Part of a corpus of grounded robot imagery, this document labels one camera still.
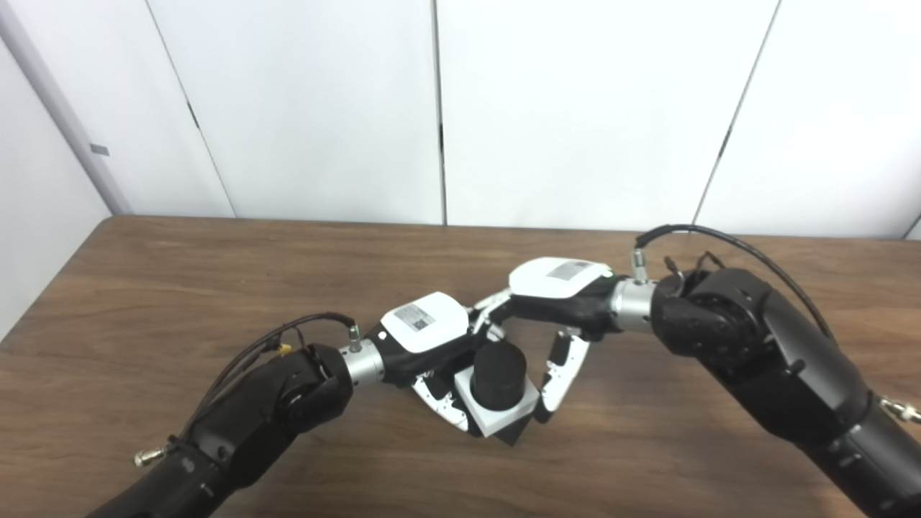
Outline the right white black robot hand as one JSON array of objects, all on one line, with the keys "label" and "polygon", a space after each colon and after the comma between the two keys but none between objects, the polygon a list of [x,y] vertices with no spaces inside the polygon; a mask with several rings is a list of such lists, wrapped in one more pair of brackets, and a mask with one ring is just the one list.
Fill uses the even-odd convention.
[{"label": "right white black robot hand", "polygon": [[558,324],[540,387],[534,419],[555,416],[581,370],[589,346],[608,332],[619,332],[611,298],[620,281],[605,263],[565,257],[539,257],[517,266],[509,286],[477,302],[471,332],[481,343],[509,318]]}]

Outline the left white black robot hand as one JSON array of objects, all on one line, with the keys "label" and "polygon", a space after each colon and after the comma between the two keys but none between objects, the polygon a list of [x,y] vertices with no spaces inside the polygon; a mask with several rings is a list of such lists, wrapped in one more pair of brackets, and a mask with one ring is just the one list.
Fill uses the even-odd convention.
[{"label": "left white black robot hand", "polygon": [[387,312],[366,334],[377,351],[378,380],[411,388],[439,417],[469,432],[453,379],[473,360],[480,313],[439,291]]}]

